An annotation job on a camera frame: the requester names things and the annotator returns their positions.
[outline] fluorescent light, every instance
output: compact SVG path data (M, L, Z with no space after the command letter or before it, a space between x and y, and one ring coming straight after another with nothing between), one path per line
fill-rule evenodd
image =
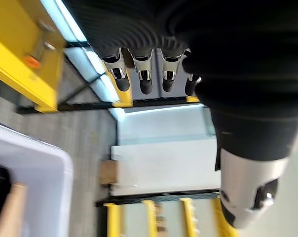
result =
M83 32L80 30L80 27L75 22L74 18L71 16L70 12L68 11L68 9L64 5L64 3L61 0L56 0L56 3L58 5L61 13L65 17L67 23L69 24L69 26L70 26L72 32L74 33L74 36L76 37L76 39L78 41L86 41L86 37L84 36Z
M118 94L115 90L115 87L113 86L113 84L111 82L111 79L107 75L103 75L103 76L101 76L101 80L102 80L104 86L106 87L108 93L110 94L111 100L119 101Z
M104 67L101 63L99 56L93 51L86 51L85 54L88 57L88 59L90 60L92 66L94 67L96 72L98 74L103 74L105 72L105 70L104 70Z
M125 118L125 111L122 108L116 108L115 109L118 115L118 121L122 121Z
M190 108L197 108L197 107L203 107L203 106L204 106L203 104L195 104L195 105L176 106L176 107L161 108L161 109L154 109L154 110L143 110L143 111L126 113L125 116L141 115L141 114L147 114L147 113L152 113L152 112L160 112L160 111L167 111L167 110L190 109Z

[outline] white plastic bin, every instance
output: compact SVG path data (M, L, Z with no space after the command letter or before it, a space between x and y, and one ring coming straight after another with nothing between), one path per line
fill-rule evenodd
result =
M0 164L27 186L22 237L67 237L73 163L58 147L0 125Z

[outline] gray floor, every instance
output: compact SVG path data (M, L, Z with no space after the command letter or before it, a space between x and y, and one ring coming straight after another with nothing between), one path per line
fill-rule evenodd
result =
M77 72L64 63L60 99L83 85ZM0 89L6 94L7 89ZM96 101L86 90L73 102ZM70 237L96 236L94 201L104 198L107 190L99 187L98 162L108 158L116 142L116 121L107 111L68 112L46 115L16 114L15 105L0 97L0 122L26 135L67 151L74 162L74 188L70 217Z

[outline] cardboard box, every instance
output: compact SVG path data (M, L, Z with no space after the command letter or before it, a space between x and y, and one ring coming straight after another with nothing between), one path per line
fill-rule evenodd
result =
M99 169L99 182L101 185L117 183L118 161L102 160Z

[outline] yellow metal frame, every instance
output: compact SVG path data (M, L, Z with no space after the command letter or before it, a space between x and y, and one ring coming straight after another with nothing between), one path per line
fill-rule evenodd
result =
M145 200L142 203L146 205L147 209L148 237L157 237L157 225L154 202L151 200Z
M108 208L108 233L107 237L120 236L120 212L119 205L113 203L104 204Z
M188 102L188 103L199 102L199 99L197 98L197 96L187 96L186 102Z
M24 57L33 52L41 37L38 20L54 27L48 41L56 50L45 52L42 67L34 71ZM57 108L65 43L39 0L0 0L0 80L37 103L41 112Z
M119 206L119 235L125 235L125 205Z
M229 225L224 218L220 198L213 200L213 210L217 224L218 237L237 237L237 230Z
M187 237L197 237L196 224L194 222L193 200L190 198L181 198L183 204L184 218L186 222Z

